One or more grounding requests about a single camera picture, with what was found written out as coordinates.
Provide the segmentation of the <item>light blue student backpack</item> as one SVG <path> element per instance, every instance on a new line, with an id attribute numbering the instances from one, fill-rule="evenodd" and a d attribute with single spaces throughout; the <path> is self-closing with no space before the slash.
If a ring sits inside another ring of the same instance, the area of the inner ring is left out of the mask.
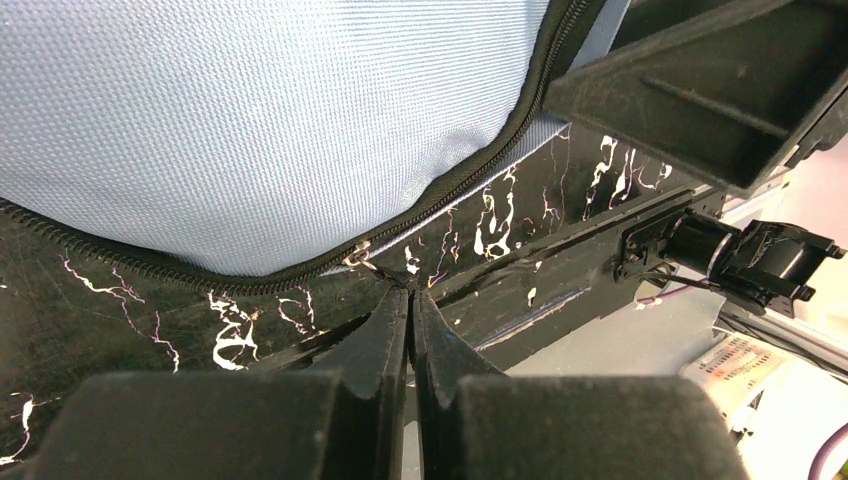
<path id="1" fill-rule="evenodd" d="M 625 1 L 5 1 L 1 212 L 203 289 L 382 251 L 564 122 Z"/>

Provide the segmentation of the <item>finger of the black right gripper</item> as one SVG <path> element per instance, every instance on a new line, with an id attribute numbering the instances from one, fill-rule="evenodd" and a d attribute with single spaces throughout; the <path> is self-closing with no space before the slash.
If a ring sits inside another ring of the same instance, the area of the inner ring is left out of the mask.
<path id="1" fill-rule="evenodd" d="M 641 1 L 545 110 L 751 194 L 847 132 L 843 1 Z"/>

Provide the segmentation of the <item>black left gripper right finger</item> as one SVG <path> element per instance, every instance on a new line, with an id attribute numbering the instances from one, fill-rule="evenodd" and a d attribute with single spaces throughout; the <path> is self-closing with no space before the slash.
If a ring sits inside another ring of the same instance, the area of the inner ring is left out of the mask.
<path id="1" fill-rule="evenodd" d="M 678 376 L 512 377 L 411 299 L 427 479 L 743 479 L 707 394 Z"/>

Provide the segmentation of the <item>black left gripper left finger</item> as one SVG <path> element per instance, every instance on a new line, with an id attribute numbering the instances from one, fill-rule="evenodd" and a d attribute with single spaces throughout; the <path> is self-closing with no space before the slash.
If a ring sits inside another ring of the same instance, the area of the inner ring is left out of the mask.
<path id="1" fill-rule="evenodd" d="M 299 371 L 120 373 L 66 402 L 30 479 L 397 479 L 409 295 Z"/>

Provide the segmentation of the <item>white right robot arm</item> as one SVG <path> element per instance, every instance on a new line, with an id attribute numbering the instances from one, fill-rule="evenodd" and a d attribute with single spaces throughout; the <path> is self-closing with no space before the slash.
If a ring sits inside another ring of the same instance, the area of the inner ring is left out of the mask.
<path id="1" fill-rule="evenodd" d="M 545 110 L 621 140 L 706 184 L 748 197 L 847 133 L 843 1 L 641 1 L 599 60 L 553 78 Z M 785 223 L 742 230 L 690 209 L 627 233 L 618 275 L 656 255 L 761 314 L 807 301 L 844 250 Z"/>

